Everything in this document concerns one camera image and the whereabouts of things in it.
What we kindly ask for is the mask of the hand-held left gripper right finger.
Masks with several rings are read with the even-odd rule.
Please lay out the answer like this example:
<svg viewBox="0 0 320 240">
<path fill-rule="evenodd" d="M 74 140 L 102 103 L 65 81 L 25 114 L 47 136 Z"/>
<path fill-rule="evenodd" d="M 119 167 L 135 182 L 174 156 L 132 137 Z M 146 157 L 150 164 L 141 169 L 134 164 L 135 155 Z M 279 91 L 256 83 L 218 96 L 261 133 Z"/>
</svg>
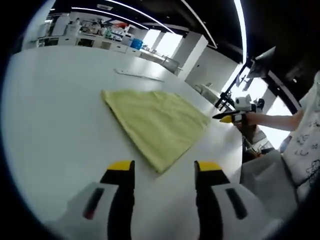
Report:
<svg viewBox="0 0 320 240">
<path fill-rule="evenodd" d="M 239 183 L 231 183 L 212 161 L 195 161 L 196 207 L 201 240 L 251 240 L 266 225 L 261 201 Z"/>
</svg>

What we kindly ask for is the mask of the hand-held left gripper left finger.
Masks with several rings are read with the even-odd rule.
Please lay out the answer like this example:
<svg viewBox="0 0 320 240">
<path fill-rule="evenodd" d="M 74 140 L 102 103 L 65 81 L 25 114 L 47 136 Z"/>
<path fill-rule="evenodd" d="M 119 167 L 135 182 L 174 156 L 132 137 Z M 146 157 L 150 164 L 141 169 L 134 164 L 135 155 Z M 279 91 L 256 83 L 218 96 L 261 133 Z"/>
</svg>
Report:
<svg viewBox="0 0 320 240">
<path fill-rule="evenodd" d="M 91 182 L 67 204 L 69 240 L 130 240 L 135 205 L 135 162 L 112 163 L 99 182 Z"/>
</svg>

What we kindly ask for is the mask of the person's right hand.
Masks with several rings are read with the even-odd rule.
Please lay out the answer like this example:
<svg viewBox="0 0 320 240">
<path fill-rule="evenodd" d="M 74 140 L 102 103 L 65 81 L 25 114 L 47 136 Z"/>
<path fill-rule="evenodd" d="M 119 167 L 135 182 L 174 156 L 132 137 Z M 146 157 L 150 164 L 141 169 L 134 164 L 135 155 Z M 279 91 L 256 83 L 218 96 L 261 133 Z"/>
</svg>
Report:
<svg viewBox="0 0 320 240">
<path fill-rule="evenodd" d="M 264 115 L 261 113 L 248 112 L 245 114 L 245 116 L 246 116 L 247 124 L 249 126 L 253 126 L 253 125 L 260 125 Z"/>
</svg>

